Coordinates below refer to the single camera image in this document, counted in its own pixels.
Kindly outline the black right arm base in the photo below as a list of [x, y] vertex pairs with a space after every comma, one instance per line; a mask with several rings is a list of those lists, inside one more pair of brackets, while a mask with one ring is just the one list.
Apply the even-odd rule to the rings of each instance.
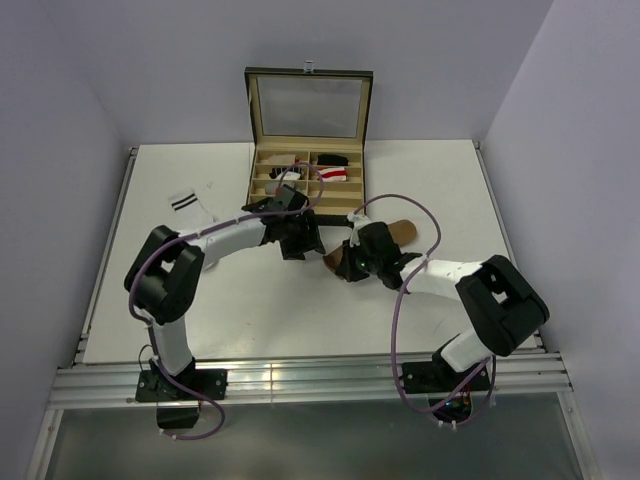
[[[400, 382], [405, 394], [448, 395], [476, 367], [472, 365], [464, 372], [451, 370], [444, 361], [403, 362]], [[466, 384], [456, 396], [434, 412], [438, 421], [452, 424], [468, 420], [473, 413], [472, 394], [490, 387], [490, 376], [486, 366]]]

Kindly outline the brown ribbed sock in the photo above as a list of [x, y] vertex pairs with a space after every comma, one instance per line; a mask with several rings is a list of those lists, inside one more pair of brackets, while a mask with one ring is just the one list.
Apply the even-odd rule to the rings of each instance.
[[[399, 247], [405, 247], [417, 238], [417, 228], [410, 220], [398, 220], [388, 224], [393, 241]], [[324, 265], [334, 273], [341, 263], [344, 246], [339, 245], [333, 251], [323, 256]]]

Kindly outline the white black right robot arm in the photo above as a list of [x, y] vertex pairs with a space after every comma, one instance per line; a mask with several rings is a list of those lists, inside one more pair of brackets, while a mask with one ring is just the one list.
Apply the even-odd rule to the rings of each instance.
[[540, 295], [505, 256], [483, 262], [430, 259], [402, 249], [417, 238], [409, 220], [356, 222], [325, 266], [347, 282], [370, 277], [402, 294], [426, 293], [461, 302], [471, 328], [432, 357], [433, 378], [443, 389], [462, 383], [468, 370], [490, 357], [507, 357], [550, 318]]

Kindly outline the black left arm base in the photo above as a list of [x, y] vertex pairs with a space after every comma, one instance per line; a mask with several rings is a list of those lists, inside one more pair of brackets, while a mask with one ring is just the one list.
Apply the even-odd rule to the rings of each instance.
[[192, 369], [169, 380], [157, 368], [139, 374], [135, 401], [156, 404], [156, 423], [170, 431], [193, 428], [200, 417], [201, 406], [208, 400], [225, 398], [226, 369]]

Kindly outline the red white striped sock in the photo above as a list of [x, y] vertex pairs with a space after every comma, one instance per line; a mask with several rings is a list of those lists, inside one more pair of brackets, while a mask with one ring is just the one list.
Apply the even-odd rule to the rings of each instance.
[[348, 173], [345, 167], [329, 167], [320, 169], [316, 178], [323, 182], [346, 182]]

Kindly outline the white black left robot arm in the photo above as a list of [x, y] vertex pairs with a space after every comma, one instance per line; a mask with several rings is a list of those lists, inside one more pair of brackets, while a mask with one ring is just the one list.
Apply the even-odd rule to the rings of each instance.
[[303, 260], [325, 251], [310, 199], [283, 185], [275, 196], [242, 207], [236, 217], [190, 232], [165, 225], [147, 237], [124, 280], [131, 315], [146, 324], [162, 371], [159, 388], [183, 399], [195, 386], [195, 359], [189, 348], [185, 315], [194, 302], [201, 273], [241, 250], [277, 243], [285, 260]]

